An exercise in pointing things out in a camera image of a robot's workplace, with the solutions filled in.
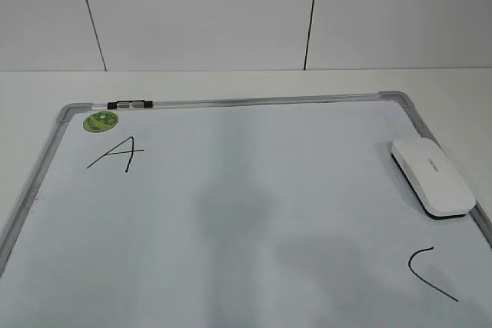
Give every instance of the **whiteboard surface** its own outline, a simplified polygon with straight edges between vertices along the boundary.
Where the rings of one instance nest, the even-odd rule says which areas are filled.
[[[71,120],[0,279],[0,326],[489,326],[470,217],[424,215],[393,102],[119,111]],[[129,136],[135,153],[98,156]],[[129,145],[122,150],[130,150]],[[424,285],[407,268],[453,294]]]

